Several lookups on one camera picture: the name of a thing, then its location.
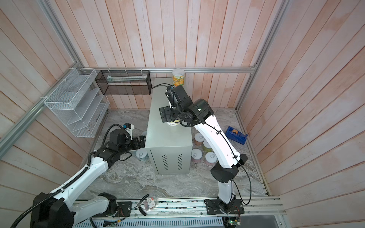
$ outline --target yellow can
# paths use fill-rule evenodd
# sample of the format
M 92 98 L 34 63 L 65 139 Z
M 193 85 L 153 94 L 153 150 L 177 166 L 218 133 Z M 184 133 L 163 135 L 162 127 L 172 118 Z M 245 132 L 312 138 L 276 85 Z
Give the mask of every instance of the yellow can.
M 174 86 L 184 85 L 185 71 L 181 68 L 175 68 L 172 70 L 172 80 Z

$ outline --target white wire mesh basket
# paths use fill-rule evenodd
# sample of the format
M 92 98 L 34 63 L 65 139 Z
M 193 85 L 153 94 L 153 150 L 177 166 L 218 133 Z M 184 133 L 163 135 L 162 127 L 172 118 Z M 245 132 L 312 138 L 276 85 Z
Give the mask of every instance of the white wire mesh basket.
M 46 99 L 46 106 L 50 109 L 74 110 L 95 78 L 95 69 L 73 69 Z
M 94 69 L 76 68 L 45 101 L 76 137 L 94 137 L 109 107 L 99 88 L 87 91 L 95 77 Z

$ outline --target black wire mesh basket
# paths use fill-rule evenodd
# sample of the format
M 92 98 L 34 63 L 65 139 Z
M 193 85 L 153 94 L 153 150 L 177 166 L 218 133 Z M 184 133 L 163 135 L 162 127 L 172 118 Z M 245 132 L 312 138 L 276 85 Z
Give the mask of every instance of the black wire mesh basket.
M 104 95 L 150 95 L 148 70 L 101 70 L 95 79 Z

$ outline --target wooden plank wall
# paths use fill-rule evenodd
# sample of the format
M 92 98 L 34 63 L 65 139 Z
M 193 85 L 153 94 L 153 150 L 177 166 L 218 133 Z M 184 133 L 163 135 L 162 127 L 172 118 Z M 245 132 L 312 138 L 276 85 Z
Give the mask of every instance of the wooden plank wall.
M 36 0 L 0 1 L 0 138 L 72 65 Z M 73 176 L 89 144 L 46 109 L 0 161 L 1 226 Z
M 252 66 L 282 0 L 49 0 L 88 67 Z M 248 74 L 186 74 L 187 93 L 236 107 Z M 171 77 L 171 74 L 152 74 Z M 112 109 L 150 96 L 108 96 Z
M 239 110 L 293 227 L 365 224 L 364 12 L 293 1 Z

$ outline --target gray panel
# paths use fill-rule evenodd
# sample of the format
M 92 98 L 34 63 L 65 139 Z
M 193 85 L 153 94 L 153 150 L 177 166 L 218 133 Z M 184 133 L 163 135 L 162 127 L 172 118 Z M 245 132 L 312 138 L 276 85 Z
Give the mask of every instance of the gray panel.
M 155 85 L 161 83 L 172 84 L 172 79 L 155 79 Z M 164 86 L 152 90 L 145 148 L 150 150 L 148 155 L 157 174 L 186 174 L 189 173 L 193 147 L 191 129 L 161 121 L 159 108 L 169 105 L 165 91 Z

